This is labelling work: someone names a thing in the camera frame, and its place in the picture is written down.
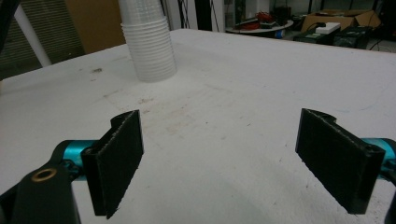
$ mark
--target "white table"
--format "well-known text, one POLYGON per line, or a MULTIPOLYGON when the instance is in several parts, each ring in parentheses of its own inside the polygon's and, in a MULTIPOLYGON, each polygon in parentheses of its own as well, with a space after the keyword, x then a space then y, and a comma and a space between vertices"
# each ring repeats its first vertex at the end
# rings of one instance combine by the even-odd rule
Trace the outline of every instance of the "white table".
POLYGON ((348 215, 294 152, 300 112, 338 118, 359 137, 396 138, 396 55, 242 35, 171 33, 178 72, 137 80, 126 46, 4 80, 0 192, 65 139, 94 139, 140 109, 146 153, 120 210, 83 223, 382 223, 395 188, 376 182, 348 215))

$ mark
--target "brass screw hole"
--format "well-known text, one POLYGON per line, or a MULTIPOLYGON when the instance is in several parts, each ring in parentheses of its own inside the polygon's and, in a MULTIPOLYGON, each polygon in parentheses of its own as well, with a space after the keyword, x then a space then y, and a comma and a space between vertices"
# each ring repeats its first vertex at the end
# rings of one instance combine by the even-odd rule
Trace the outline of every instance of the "brass screw hole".
POLYGON ((48 179, 53 178, 56 175, 56 169, 49 168, 40 170, 32 176, 32 181, 34 182, 43 182, 48 179))

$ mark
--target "cardboard box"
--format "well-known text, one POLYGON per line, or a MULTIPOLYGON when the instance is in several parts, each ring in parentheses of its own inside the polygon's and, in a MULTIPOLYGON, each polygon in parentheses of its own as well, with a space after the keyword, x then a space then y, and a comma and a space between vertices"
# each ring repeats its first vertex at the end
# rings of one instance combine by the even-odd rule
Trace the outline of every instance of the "cardboard box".
POLYGON ((305 17, 301 32, 314 27, 316 22, 340 22, 341 30, 348 26, 372 26, 378 27, 381 20, 372 10, 338 10, 324 9, 317 13, 309 14, 305 17))

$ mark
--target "cluttered table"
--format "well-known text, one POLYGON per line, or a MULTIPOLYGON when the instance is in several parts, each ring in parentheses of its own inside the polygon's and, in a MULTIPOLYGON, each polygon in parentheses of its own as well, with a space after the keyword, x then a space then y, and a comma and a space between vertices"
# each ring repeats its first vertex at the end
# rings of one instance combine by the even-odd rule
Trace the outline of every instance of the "cluttered table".
POLYGON ((331 114, 359 137, 396 138, 396 56, 211 32, 171 32, 177 73, 138 81, 125 45, 4 80, 0 192, 65 139, 95 139, 139 109, 145 154, 120 209, 82 223, 383 223, 395 188, 377 180, 349 215, 295 153, 300 113, 331 114))

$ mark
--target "stacked plastic cups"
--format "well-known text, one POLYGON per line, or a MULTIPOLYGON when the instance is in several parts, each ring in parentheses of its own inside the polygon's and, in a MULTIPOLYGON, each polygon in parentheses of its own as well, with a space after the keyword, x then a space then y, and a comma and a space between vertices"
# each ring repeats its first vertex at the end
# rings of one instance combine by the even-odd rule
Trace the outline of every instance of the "stacked plastic cups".
POLYGON ((137 77, 155 82, 177 71, 169 27, 160 0, 119 0, 122 31, 137 77))

